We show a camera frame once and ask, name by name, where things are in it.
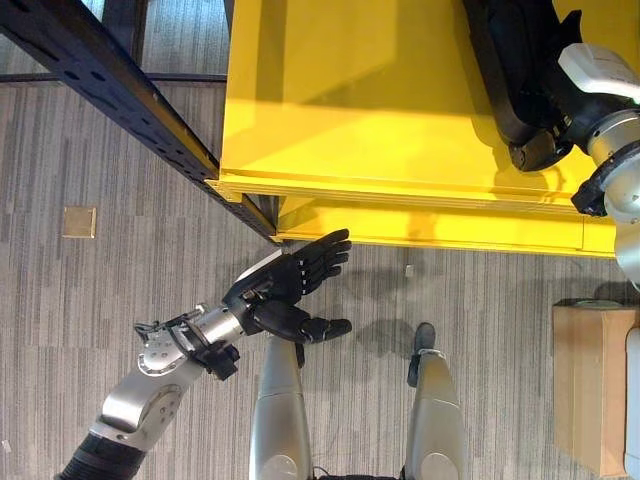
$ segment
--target floor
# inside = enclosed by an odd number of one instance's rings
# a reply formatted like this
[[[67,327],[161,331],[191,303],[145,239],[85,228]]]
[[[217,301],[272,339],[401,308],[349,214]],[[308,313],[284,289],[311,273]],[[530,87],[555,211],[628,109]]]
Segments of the floor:
[[[222,87],[161,88],[220,145]],[[61,238],[65,205],[97,207],[96,239]],[[133,323],[216,302],[271,250],[73,91],[0,87],[0,477],[59,472],[133,365]],[[612,261],[356,246],[344,274],[304,302],[354,324],[307,349],[314,463],[399,472],[412,329],[429,320],[463,406],[468,478],[595,478],[553,446],[550,311],[574,297],[638,302]],[[199,381],[137,478],[248,477],[264,347],[260,335],[241,340],[235,376]]]

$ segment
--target black boot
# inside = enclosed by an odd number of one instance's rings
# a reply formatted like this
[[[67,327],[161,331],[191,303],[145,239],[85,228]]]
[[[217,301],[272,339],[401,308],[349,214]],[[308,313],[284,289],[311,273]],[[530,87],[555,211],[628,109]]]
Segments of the black boot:
[[[407,374],[407,383],[410,387],[415,388],[418,385],[418,371],[420,368],[420,355],[418,352],[423,349],[433,348],[436,344],[436,329],[427,322],[422,322],[416,328],[416,334],[413,337],[413,354],[411,355],[411,363],[409,363],[409,373]]]

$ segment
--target cardboard box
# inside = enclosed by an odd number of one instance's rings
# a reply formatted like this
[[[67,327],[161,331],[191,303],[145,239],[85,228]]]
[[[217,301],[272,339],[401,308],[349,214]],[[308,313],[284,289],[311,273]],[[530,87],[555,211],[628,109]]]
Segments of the cardboard box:
[[[602,477],[626,474],[625,342],[639,318],[610,303],[553,307],[555,444]]]

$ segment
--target black metal shelf frame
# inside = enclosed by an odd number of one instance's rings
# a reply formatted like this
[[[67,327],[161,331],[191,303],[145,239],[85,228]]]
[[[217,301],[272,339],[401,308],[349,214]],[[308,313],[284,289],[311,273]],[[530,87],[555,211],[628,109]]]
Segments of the black metal shelf frame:
[[[0,0],[0,32],[51,72],[5,75],[0,81],[66,83],[224,208],[273,241],[273,222],[247,195],[236,195],[237,202],[229,202],[205,182],[218,180],[218,159],[152,83],[152,79],[221,82],[226,77],[147,76],[134,60],[141,58],[146,3],[106,0],[101,23],[80,0]]]

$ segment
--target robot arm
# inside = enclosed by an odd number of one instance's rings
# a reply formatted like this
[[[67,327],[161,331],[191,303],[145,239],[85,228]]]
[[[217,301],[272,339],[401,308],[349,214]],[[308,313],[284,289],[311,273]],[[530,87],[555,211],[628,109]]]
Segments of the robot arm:
[[[500,135],[522,171],[577,146],[596,170],[572,201],[616,223],[616,257],[640,284],[640,78],[614,52],[583,43],[581,11],[552,0],[464,0]]]
[[[111,391],[88,436],[58,480],[125,480],[175,417],[203,371],[225,380],[240,358],[233,343],[263,330],[307,344],[351,331],[348,320],[312,318],[294,306],[348,260],[340,230],[293,254],[276,252],[251,267],[216,308],[196,308],[165,323],[136,325],[143,349],[131,373]]]

